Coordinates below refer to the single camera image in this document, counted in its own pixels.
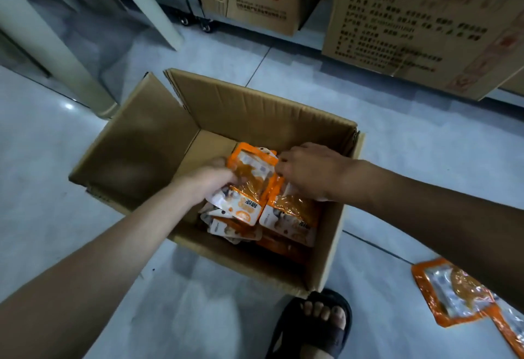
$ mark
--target snack bag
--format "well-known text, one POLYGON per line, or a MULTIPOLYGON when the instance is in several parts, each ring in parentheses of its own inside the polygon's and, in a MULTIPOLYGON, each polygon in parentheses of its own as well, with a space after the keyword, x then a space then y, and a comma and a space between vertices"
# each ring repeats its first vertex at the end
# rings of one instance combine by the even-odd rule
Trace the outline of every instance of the snack bag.
POLYGON ((492 293, 444 258, 411 267, 415 282, 442 327, 472 322, 495 306, 492 293))
POLYGON ((267 229, 264 229, 262 239, 256 242, 256 244, 302 265, 308 261, 311 255, 311 249, 267 229))
POLYGON ((499 307, 491 307, 488 313, 515 354, 524 359, 524 316, 505 302, 500 302, 499 307))
POLYGON ((249 226, 232 218, 213 217, 207 230, 210 234, 243 239, 245 241, 259 241, 262 239, 262 228, 249 226))
POLYGON ((243 183, 227 185, 206 200, 240 221, 255 225, 276 181, 277 163, 277 156, 266 148, 240 143, 227 159, 227 167, 243 183))
POLYGON ((298 195, 297 190, 278 177, 260 216, 260 225, 308 247, 315 245, 320 204, 298 195))

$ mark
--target tile floor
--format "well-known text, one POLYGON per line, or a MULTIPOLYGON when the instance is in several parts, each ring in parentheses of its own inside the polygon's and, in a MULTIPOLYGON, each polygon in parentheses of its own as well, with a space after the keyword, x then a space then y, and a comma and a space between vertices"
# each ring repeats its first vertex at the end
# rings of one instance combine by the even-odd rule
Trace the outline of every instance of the tile floor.
MULTIPOLYGON (((167 67, 248 85, 357 121, 367 133, 365 159, 524 208, 521 109, 493 100, 467 103, 227 26, 211 35, 196 27, 181 32, 186 44, 177 53, 154 30, 140 31, 121 58, 104 64, 101 80, 119 99, 146 71, 160 76, 167 67)), ((0 82, 3 299, 120 216, 67 181, 105 123, 4 68, 0 82)), ((353 307, 342 358, 514 357, 489 320, 436 325, 409 271, 409 262, 434 252, 355 209, 344 229, 327 284, 353 307)), ((263 357, 287 300, 166 241, 87 357, 263 357)))

